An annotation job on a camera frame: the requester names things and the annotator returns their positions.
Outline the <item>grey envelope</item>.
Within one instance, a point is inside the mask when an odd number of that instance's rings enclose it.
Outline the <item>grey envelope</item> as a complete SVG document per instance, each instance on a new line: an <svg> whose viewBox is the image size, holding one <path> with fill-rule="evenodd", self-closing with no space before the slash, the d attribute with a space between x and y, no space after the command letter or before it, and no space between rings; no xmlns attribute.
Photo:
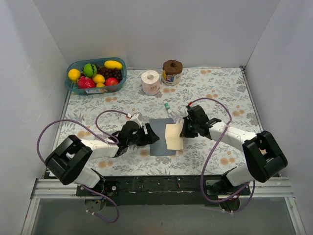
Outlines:
<svg viewBox="0 0 313 235"><path fill-rule="evenodd" d="M151 118L149 124L153 132L159 137L159 140L150 145L150 155L157 156L174 156L175 150L168 150L165 140L166 124L174 124L172 118Z"/></svg>

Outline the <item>cream letter paper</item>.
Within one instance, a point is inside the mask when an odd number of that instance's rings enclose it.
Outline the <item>cream letter paper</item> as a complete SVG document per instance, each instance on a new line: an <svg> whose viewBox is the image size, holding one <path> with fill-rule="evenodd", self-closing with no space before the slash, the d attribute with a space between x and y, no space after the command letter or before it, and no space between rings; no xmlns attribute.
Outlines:
<svg viewBox="0 0 313 235"><path fill-rule="evenodd" d="M180 136L182 127L182 123L166 124L165 140L168 150L183 149L183 137Z"/></svg>

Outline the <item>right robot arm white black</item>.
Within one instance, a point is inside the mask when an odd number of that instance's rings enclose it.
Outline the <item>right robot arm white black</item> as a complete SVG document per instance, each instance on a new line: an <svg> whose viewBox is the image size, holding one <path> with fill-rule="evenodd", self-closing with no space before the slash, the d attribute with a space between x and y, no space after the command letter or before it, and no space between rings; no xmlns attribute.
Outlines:
<svg viewBox="0 0 313 235"><path fill-rule="evenodd" d="M253 133L230 127L218 118L209 119L199 105L187 106L188 115L183 118L180 136L202 136L221 141L243 152L246 164L225 172L211 188L234 194L239 186L251 181L260 183L278 174L287 167L288 160L269 131Z"/></svg>

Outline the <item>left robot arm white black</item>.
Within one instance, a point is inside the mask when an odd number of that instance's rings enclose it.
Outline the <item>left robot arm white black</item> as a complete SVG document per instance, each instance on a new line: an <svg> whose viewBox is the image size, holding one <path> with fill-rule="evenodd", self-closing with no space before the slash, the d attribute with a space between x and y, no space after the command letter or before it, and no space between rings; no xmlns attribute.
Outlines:
<svg viewBox="0 0 313 235"><path fill-rule="evenodd" d="M129 120L120 131L101 141L81 140L69 135L46 159L46 167L63 185L84 185L94 196L104 190L104 178L96 170L86 167L90 159L119 157L131 145L145 146L159 141L150 124L144 126Z"/></svg>

